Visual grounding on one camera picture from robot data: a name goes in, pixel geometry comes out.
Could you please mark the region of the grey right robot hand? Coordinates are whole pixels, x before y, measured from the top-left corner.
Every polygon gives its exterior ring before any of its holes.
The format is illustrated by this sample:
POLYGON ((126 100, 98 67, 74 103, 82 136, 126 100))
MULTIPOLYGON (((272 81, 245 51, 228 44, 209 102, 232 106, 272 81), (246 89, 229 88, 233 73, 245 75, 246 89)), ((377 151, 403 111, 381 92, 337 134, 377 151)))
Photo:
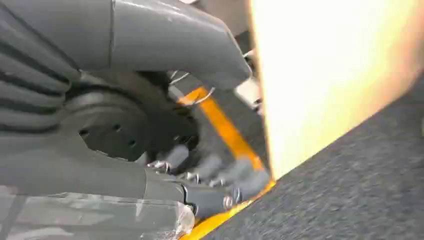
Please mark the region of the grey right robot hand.
POLYGON ((178 0, 1 1, 0 183, 170 200, 201 220, 257 195, 266 171, 196 155, 171 71, 225 90, 253 75, 226 24, 178 0))

